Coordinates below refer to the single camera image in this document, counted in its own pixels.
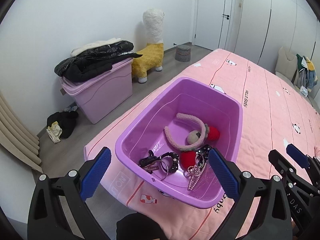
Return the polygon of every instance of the pink bedsheet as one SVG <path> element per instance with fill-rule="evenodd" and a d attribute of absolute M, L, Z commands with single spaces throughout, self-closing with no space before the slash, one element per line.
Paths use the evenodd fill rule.
<path fill-rule="evenodd" d="M 293 143 L 304 154 L 314 156 L 314 146 L 320 141 L 320 117 L 305 99 L 272 73 L 217 49 L 153 91 L 85 146 L 86 160 L 93 159 L 103 146 L 110 148 L 112 161 L 101 184 L 121 203 L 152 218 L 169 239 L 209 239 L 233 205 L 232 199 L 224 195 L 217 205 L 205 210 L 191 207 L 144 182 L 115 155 L 116 140 L 125 128 L 169 84 L 184 76 L 218 85 L 242 104 L 243 128 L 236 164 L 257 178 L 277 174 L 268 161 L 269 151 L 276 149 L 295 166 L 299 176 L 308 180 L 305 170 L 286 154 L 285 147 Z M 257 206 L 255 199 L 239 235 L 248 231 Z"/>

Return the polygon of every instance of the beige curtain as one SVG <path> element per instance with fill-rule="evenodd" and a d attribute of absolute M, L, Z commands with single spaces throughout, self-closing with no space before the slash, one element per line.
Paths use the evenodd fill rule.
<path fill-rule="evenodd" d="M 28 131 L 0 92 L 0 144 L 34 170 L 40 171 L 39 138 Z"/>

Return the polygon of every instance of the gray wood floor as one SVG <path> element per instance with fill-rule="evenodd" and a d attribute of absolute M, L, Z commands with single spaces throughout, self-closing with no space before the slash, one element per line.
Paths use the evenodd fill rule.
<path fill-rule="evenodd" d="M 101 130 L 141 101 L 145 96 L 167 83 L 186 67 L 197 62 L 210 52 L 211 50 L 192 45 L 191 61 L 178 62 L 174 59 L 175 49 L 168 50 L 164 54 L 163 70 L 161 72 L 150 70 L 148 72 L 148 81 L 144 84 L 139 84 L 136 79 L 133 79 L 133 95 L 97 124 L 91 124 L 84 114 L 79 111 L 77 126 L 68 139 L 62 139 L 61 142 L 54 144 L 47 134 L 42 135 L 40 138 L 39 157 L 42 160 L 41 167 L 44 173 L 50 178 L 54 178 L 64 176 L 71 169 L 78 170 L 84 163 L 84 146 Z M 75 234 L 81 236 L 68 209 L 65 198 L 61 198 L 61 203 L 71 229 Z M 101 185 L 98 186 L 93 197 L 87 199 L 86 203 L 100 226 L 111 239 L 116 239 L 116 222 L 134 212 L 117 201 Z"/>

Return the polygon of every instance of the metal screw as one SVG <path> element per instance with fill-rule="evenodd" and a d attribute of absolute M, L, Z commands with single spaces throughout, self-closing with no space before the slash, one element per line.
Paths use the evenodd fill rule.
<path fill-rule="evenodd" d="M 243 175 L 245 178 L 250 178 L 250 177 L 251 177 L 251 174 L 250 174 L 250 172 L 248 172 L 248 171 L 244 171 L 244 172 L 242 173 L 242 175 Z"/>
<path fill-rule="evenodd" d="M 273 176 L 273 179 L 274 179 L 275 181 L 280 181 L 280 177 L 279 177 L 278 175 Z"/>
<path fill-rule="evenodd" d="M 75 171 L 75 170 L 69 171 L 68 175 L 69 175 L 70 177 L 74 177 L 74 176 L 77 175 L 77 171 Z"/>
<path fill-rule="evenodd" d="M 45 178 L 46 178 L 47 176 L 45 175 L 45 174 L 42 174 L 42 175 L 40 175 L 40 177 L 39 177 L 39 180 L 45 180 Z"/>

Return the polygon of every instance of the yellow plush body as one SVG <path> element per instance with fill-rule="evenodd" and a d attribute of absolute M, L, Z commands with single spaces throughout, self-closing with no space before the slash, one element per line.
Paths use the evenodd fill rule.
<path fill-rule="evenodd" d="M 137 53 L 143 56 L 133 59 L 132 75 L 138 78 L 145 78 L 150 68 L 160 67 L 162 65 L 164 54 L 163 43 L 147 43 L 147 46 Z"/>

